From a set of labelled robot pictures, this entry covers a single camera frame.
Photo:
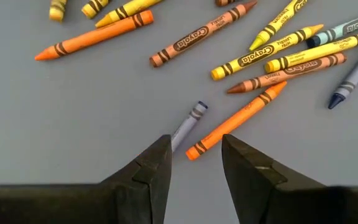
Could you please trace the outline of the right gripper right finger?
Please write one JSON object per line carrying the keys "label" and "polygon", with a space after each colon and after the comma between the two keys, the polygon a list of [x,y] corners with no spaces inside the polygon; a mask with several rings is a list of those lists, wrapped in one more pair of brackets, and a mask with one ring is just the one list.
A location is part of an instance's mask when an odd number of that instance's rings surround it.
{"label": "right gripper right finger", "polygon": [[358,185],[324,185],[231,134],[221,149],[240,224],[358,224]]}

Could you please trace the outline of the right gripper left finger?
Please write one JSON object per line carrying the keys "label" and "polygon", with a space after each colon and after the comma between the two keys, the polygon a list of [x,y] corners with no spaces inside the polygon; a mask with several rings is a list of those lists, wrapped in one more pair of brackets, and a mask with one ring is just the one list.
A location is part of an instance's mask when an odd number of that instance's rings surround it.
{"label": "right gripper left finger", "polygon": [[163,224],[171,137],[98,183],[0,185],[0,224]]}

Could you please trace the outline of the orange crayon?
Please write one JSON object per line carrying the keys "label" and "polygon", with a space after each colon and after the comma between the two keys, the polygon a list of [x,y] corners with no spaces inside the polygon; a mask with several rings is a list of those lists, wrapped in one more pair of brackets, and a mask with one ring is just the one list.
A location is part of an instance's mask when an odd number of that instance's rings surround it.
{"label": "orange crayon", "polygon": [[258,95],[249,104],[245,105],[245,107],[241,108],[238,112],[225,120],[225,122],[211,131],[206,137],[190,147],[186,151],[187,158],[191,161],[199,158],[200,155],[204,154],[207,150],[217,144],[223,138],[224,134],[229,134],[231,131],[238,128],[263,107],[273,101],[286,85],[287,81],[280,82]]}
{"label": "orange crayon", "polygon": [[142,26],[153,23],[151,10],[140,12],[111,25],[89,31],[72,39],[64,40],[49,46],[35,56],[35,60],[52,60],[71,54],[83,48],[125,34]]}

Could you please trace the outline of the yellow crayon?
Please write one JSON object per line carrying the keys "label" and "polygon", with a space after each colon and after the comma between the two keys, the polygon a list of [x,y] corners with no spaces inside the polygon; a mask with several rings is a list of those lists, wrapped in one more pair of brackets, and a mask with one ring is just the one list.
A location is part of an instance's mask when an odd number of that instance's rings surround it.
{"label": "yellow crayon", "polygon": [[283,70],[284,68],[289,68],[301,63],[309,62],[317,58],[342,52],[343,50],[351,49],[356,46],[358,46],[358,34],[339,41],[320,45],[315,48],[268,61],[265,64],[264,69],[267,73],[272,73]]}
{"label": "yellow crayon", "polygon": [[49,19],[62,22],[67,0],[50,0]]}
{"label": "yellow crayon", "polygon": [[265,44],[264,46],[259,47],[253,51],[250,51],[248,54],[235,58],[230,62],[222,64],[211,71],[211,77],[213,80],[221,80],[225,77],[228,77],[239,70],[242,70],[249,65],[252,65],[256,62],[259,62],[265,58],[268,58],[277,52],[287,49],[293,45],[299,44],[300,42],[310,38],[312,35],[317,33],[324,27],[324,24],[318,24],[315,26],[304,27],[300,30],[292,32],[291,34],[286,35],[285,37]]}
{"label": "yellow crayon", "polygon": [[92,19],[110,2],[111,0],[89,0],[88,3],[82,7],[81,11],[88,19]]}
{"label": "yellow crayon", "polygon": [[292,0],[271,22],[269,22],[255,37],[255,40],[249,47],[250,51],[255,50],[267,41],[281,29],[285,23],[290,20],[308,0]]}
{"label": "yellow crayon", "polygon": [[107,13],[95,24],[95,27],[100,28],[123,20],[129,16],[133,16],[134,14],[143,11],[144,9],[147,9],[150,6],[153,6],[154,4],[157,4],[160,1],[162,0],[131,0],[119,8],[116,8],[115,10]]}

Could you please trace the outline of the light blue crayon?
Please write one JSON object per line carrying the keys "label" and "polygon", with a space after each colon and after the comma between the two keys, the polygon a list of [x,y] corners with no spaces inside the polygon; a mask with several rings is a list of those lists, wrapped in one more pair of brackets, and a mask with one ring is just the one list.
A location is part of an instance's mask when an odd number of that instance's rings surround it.
{"label": "light blue crayon", "polygon": [[317,47],[320,45],[332,42],[340,37],[354,32],[358,29],[358,18],[351,21],[347,21],[336,27],[330,28],[324,32],[320,32],[306,40],[306,44],[309,48]]}

